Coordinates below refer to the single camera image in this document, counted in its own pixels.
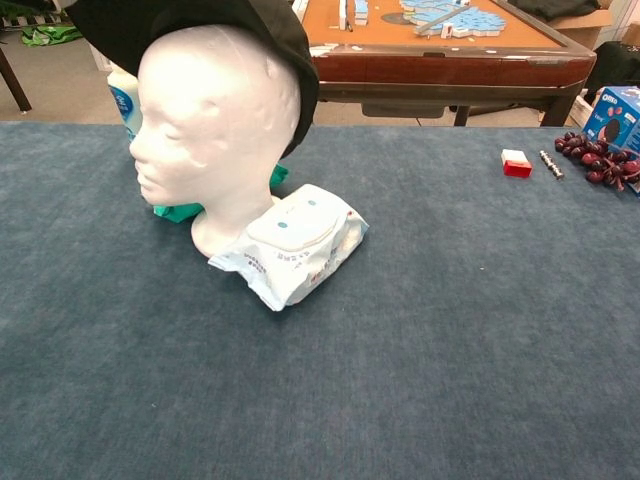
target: blue box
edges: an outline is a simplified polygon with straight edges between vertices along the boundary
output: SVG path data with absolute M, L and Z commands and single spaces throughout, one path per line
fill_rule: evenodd
M 589 140 L 640 152 L 640 89 L 607 87 L 584 126 Z

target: brown table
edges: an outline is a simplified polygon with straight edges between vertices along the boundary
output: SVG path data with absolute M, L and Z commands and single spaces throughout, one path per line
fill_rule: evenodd
M 320 100 L 361 103 L 372 116 L 428 116 L 457 105 L 456 125 L 472 106 L 518 104 L 545 112 L 543 126 L 564 124 L 596 56 L 502 0 L 473 0 L 507 25 L 497 37 L 419 37 L 414 25 L 385 21 L 398 0 L 369 0 L 369 23 L 338 29 L 339 0 L 309 0 L 299 17 L 313 47 Z

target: black cap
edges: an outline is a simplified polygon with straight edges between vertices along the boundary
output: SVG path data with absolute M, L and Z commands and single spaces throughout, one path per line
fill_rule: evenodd
M 311 126 L 318 74 L 307 34 L 287 0 L 79 0 L 66 12 L 91 45 L 134 76 L 147 47 L 167 33 L 211 24 L 253 32 L 298 74 L 300 121 L 283 157 L 302 142 Z

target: floor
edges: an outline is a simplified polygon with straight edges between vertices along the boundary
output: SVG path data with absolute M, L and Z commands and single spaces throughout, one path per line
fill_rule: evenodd
M 107 88 L 106 72 L 98 70 L 88 43 L 76 40 L 48 47 L 27 47 L 18 32 L 0 33 L 1 45 L 33 110 L 22 114 L 4 82 L 0 82 L 0 121 L 116 124 L 120 116 Z M 441 118 L 366 117 L 360 105 L 320 103 L 318 125 L 450 126 L 455 114 Z M 538 111 L 521 108 L 469 118 L 471 127 L 537 127 Z

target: white game piece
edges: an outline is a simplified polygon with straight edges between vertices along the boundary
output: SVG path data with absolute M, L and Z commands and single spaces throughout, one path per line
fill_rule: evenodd
M 339 4 L 340 30 L 347 29 L 347 0 L 340 0 Z
M 442 24 L 442 33 L 440 34 L 441 38 L 451 38 L 453 35 L 453 23 L 446 22 Z
M 471 35 L 471 32 L 469 32 L 468 28 L 454 28 L 453 29 L 453 36 L 455 38 L 468 37 L 469 35 Z

